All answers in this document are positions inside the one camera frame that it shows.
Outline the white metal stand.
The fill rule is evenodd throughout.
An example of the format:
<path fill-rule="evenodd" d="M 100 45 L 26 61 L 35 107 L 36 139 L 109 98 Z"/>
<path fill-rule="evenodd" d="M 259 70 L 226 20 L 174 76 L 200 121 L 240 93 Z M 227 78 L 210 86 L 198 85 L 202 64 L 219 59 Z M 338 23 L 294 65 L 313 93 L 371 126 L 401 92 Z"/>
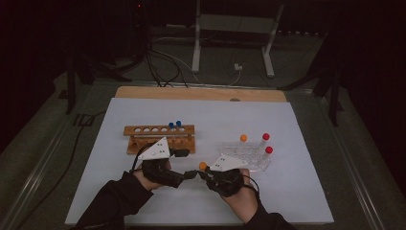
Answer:
<path fill-rule="evenodd" d="M 201 0 L 195 0 L 194 48 L 192 55 L 192 72 L 197 74 L 200 67 L 200 32 L 211 30 L 216 32 L 237 32 L 268 35 L 267 43 L 261 48 L 261 54 L 266 76 L 273 78 L 275 70 L 270 57 L 276 33 L 284 10 L 284 4 L 279 4 L 273 17 L 236 16 L 223 14 L 207 14 L 201 12 Z"/>

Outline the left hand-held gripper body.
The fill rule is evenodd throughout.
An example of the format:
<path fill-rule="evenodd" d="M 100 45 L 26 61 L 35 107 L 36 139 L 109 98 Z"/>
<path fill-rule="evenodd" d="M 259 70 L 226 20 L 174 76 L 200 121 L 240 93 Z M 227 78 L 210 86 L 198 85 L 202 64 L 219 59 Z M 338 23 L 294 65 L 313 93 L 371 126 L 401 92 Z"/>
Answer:
<path fill-rule="evenodd" d="M 142 160 L 137 170 L 142 169 L 144 176 L 151 182 L 172 188 L 178 188 L 183 182 L 183 174 L 170 169 L 171 154 L 166 137 L 154 144 L 148 143 L 145 150 L 142 150 L 137 157 Z"/>

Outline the clear plastic tube rack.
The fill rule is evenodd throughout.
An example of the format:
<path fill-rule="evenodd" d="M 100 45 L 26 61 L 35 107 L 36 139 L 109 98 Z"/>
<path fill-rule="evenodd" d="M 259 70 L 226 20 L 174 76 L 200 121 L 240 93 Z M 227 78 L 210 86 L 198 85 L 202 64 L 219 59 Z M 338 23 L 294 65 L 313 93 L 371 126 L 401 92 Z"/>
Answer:
<path fill-rule="evenodd" d="M 242 160 L 250 171 L 263 172 L 270 163 L 270 158 L 266 163 L 261 161 L 265 148 L 259 149 L 259 144 L 257 143 L 246 143 L 244 146 L 239 142 L 223 143 L 220 148 L 220 154 Z"/>

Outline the black stand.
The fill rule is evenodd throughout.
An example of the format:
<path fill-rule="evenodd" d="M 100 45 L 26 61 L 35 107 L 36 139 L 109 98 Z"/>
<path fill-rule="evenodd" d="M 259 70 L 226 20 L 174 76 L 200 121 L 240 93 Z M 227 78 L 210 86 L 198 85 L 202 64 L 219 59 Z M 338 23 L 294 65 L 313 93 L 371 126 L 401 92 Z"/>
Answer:
<path fill-rule="evenodd" d="M 61 93 L 59 94 L 59 97 L 61 99 L 66 99 L 67 100 L 67 108 L 66 108 L 66 113 L 70 114 L 77 102 L 77 84 L 76 84 L 76 77 L 79 77 L 79 79 L 84 83 L 84 84 L 91 84 L 94 80 L 94 78 L 91 76 L 91 74 L 88 74 L 88 76 L 83 75 L 82 77 L 79 75 L 80 71 L 84 71 L 85 66 L 88 68 L 93 67 L 96 70 L 102 71 L 105 73 L 108 77 L 112 78 L 115 81 L 122 81 L 122 82 L 130 82 L 130 79 L 124 78 L 118 73 L 114 72 L 111 69 L 108 69 L 106 66 L 102 65 L 100 62 L 95 61 L 94 59 L 88 57 L 88 56 L 83 56 L 81 57 L 81 60 L 79 60 L 77 57 L 71 57 L 69 56 L 66 60 L 66 65 L 67 65 L 67 88 L 65 90 L 62 90 Z"/>
<path fill-rule="evenodd" d="M 312 94 L 315 97 L 324 97 L 327 92 L 329 92 L 329 104 L 328 104 L 328 117 L 332 124 L 337 127 L 337 111 L 339 108 L 339 89 L 340 89 L 340 70 L 341 67 L 338 65 L 332 65 L 330 67 L 323 67 L 312 73 L 306 74 L 304 77 L 295 80 L 287 85 L 279 86 L 278 90 L 290 91 L 293 90 L 306 82 L 318 80 L 314 88 L 312 89 Z"/>

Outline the red cap test tube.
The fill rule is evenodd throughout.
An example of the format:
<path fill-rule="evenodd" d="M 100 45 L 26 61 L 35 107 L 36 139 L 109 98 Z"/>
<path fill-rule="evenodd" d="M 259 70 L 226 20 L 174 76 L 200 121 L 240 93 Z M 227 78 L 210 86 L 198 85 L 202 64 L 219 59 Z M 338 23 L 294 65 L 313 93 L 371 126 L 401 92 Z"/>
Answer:
<path fill-rule="evenodd" d="M 270 158 L 270 155 L 272 154 L 272 152 L 273 152 L 273 148 L 272 148 L 272 147 L 270 147 L 270 146 L 266 147 L 265 150 L 264 150 L 264 154 L 263 154 L 263 156 L 262 156 L 262 158 L 261 158 L 261 161 L 262 161 L 263 163 L 268 162 L 268 161 L 269 161 L 269 158 Z"/>
<path fill-rule="evenodd" d="M 266 144 L 268 140 L 270 139 L 270 134 L 269 133 L 263 133 L 261 140 L 259 142 L 259 149 L 262 150 L 266 147 Z"/>

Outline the black equipment tower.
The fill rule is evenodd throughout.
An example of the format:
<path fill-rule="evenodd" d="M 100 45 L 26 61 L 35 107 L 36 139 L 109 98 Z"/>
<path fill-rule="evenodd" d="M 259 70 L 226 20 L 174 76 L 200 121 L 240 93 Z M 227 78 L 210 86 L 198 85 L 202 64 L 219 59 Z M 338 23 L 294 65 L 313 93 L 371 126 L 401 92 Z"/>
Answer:
<path fill-rule="evenodd" d="M 141 61 L 149 43 L 149 27 L 143 0 L 128 0 L 130 16 L 129 54 L 133 62 Z"/>

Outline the person's left hand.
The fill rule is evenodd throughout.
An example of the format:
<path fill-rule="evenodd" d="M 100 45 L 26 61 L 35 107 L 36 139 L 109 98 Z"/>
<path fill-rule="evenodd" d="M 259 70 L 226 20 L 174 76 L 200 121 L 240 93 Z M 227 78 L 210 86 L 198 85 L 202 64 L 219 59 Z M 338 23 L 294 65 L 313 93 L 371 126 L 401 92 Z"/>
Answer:
<path fill-rule="evenodd" d="M 151 182 L 144 176 L 143 170 L 139 169 L 133 172 L 133 175 L 139 180 L 143 187 L 148 191 L 153 191 L 161 187 L 161 184 Z"/>

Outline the wooden test tube rack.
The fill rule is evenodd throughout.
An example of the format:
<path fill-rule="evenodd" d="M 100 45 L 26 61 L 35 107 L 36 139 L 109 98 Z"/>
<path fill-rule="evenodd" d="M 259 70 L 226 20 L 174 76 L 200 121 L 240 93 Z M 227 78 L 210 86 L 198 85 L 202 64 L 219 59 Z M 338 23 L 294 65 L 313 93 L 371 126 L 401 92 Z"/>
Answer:
<path fill-rule="evenodd" d="M 194 125 L 182 125 L 182 131 L 173 133 L 166 126 L 126 126 L 123 135 L 129 138 L 128 154 L 136 154 L 147 143 L 157 142 L 166 137 L 171 149 L 186 149 L 195 153 Z"/>

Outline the aluminium frame rail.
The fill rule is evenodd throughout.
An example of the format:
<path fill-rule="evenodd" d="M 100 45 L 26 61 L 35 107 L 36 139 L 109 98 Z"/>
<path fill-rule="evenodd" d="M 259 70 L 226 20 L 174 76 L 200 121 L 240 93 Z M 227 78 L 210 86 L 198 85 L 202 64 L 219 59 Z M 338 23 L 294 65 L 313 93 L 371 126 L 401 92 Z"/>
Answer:
<path fill-rule="evenodd" d="M 45 147 L 11 207 L 0 221 L 0 230 L 27 230 L 46 207 L 47 200 L 65 175 L 70 158 L 68 134 L 57 132 Z"/>
<path fill-rule="evenodd" d="M 316 97 L 315 100 L 322 111 L 324 120 L 327 122 L 328 128 L 334 137 L 335 142 L 338 145 L 344 168 L 371 230 L 386 230 L 372 202 L 370 193 L 351 157 L 350 150 L 346 145 L 342 133 L 329 119 L 327 100 L 319 97 Z"/>

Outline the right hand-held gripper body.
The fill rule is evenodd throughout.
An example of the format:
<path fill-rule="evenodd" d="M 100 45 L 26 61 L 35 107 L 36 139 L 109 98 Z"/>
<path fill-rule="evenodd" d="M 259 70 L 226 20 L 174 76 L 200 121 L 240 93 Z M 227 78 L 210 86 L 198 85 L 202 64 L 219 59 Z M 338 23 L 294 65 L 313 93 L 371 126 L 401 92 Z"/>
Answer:
<path fill-rule="evenodd" d="M 244 185 L 240 169 L 248 163 L 245 160 L 229 155 L 220 155 L 213 164 L 205 170 L 208 178 L 206 184 L 210 190 L 221 196 L 235 195 Z"/>

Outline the black floor bracket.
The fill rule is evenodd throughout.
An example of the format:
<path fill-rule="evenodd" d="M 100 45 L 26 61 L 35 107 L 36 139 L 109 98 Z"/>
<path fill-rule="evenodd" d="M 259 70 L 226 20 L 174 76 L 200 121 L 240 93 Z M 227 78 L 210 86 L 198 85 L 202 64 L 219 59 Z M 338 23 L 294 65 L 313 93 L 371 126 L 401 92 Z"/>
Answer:
<path fill-rule="evenodd" d="M 74 127 L 90 127 L 93 125 L 95 117 L 89 114 L 77 114 L 73 126 Z"/>

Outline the person's right hand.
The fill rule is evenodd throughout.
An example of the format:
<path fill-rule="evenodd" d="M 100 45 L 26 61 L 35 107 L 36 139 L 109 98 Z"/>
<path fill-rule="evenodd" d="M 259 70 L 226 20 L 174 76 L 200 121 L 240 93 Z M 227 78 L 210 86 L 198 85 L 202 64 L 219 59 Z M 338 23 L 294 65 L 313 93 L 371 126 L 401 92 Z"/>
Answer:
<path fill-rule="evenodd" d="M 222 200 L 232 209 L 235 215 L 246 224 L 258 210 L 256 190 L 250 182 L 250 173 L 247 169 L 240 169 L 244 185 L 235 195 L 223 196 Z"/>

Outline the white table mat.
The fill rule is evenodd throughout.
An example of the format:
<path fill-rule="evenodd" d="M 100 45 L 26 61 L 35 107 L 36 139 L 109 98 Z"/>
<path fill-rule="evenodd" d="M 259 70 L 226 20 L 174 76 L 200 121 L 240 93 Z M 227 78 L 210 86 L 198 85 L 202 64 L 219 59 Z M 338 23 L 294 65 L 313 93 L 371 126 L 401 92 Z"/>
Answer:
<path fill-rule="evenodd" d="M 99 189 L 131 168 L 134 158 L 126 152 L 125 127 L 176 121 L 195 127 L 196 151 L 171 159 L 175 171 L 193 170 L 202 161 L 212 164 L 222 144 L 242 134 L 257 142 L 269 133 L 270 164 L 265 171 L 252 174 L 266 210 L 282 214 L 291 223 L 334 221 L 290 103 L 115 98 L 101 124 L 67 223 L 76 223 Z"/>

